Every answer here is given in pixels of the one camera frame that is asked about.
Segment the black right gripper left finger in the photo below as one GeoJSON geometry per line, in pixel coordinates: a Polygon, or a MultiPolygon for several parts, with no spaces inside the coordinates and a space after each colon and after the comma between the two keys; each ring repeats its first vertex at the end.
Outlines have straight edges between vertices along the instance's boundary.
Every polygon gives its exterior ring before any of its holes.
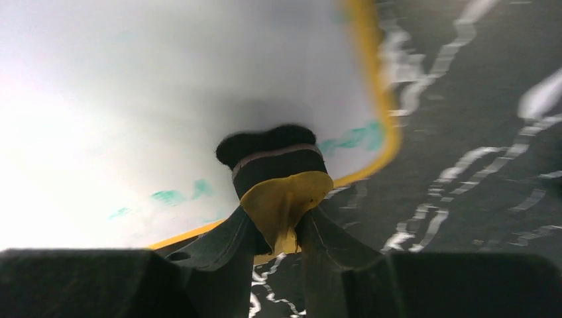
{"type": "Polygon", "coordinates": [[[167,257],[148,249],[1,253],[2,317],[247,317],[258,231],[242,209],[167,257]]]}

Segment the yellow black eraser pad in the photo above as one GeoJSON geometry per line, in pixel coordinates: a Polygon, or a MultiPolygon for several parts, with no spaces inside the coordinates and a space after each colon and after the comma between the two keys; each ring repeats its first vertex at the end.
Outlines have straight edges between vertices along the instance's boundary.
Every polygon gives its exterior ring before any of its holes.
{"type": "Polygon", "coordinates": [[[299,252],[298,223],[334,188],[314,133],[295,124],[238,132],[215,155],[230,169],[239,205],[262,237],[254,263],[299,252]]]}

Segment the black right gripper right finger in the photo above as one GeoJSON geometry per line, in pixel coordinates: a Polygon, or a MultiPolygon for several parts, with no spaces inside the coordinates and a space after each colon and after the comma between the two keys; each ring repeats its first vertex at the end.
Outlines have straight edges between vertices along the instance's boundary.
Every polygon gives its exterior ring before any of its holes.
{"type": "Polygon", "coordinates": [[[529,254],[381,254],[323,207],[298,223],[308,317],[560,317],[561,271],[529,254]]]}

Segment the yellow-framed whiteboard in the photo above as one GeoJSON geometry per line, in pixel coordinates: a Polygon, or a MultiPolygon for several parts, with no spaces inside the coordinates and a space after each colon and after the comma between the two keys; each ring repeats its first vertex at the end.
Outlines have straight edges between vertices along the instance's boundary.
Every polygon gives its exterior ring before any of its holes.
{"type": "Polygon", "coordinates": [[[217,145],[312,130],[335,187],[400,143],[367,1],[2,1],[1,248],[162,248],[238,204],[217,145]]]}

